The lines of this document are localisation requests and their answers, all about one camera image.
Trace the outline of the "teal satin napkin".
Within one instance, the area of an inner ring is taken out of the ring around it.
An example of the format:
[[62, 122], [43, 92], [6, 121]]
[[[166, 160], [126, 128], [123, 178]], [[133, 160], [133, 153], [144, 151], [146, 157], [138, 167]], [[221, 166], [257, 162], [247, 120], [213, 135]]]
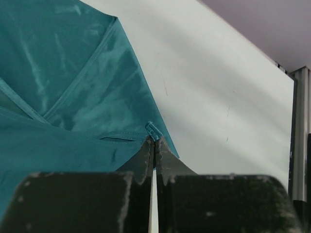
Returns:
[[79, 0], [0, 3], [0, 212], [31, 173], [115, 171], [176, 148], [115, 16]]

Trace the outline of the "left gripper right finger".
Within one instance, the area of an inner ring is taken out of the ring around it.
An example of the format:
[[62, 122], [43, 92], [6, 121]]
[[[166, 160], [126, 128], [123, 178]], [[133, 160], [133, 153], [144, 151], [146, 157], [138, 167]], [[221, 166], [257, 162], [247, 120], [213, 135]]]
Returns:
[[301, 233], [283, 185], [266, 175], [199, 175], [155, 143], [161, 233]]

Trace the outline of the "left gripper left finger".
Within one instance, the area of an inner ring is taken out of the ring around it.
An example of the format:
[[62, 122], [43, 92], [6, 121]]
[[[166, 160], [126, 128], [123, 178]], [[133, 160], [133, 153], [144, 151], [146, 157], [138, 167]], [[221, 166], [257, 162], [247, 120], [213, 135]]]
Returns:
[[154, 141], [115, 172], [41, 172], [24, 178], [3, 233], [148, 233]]

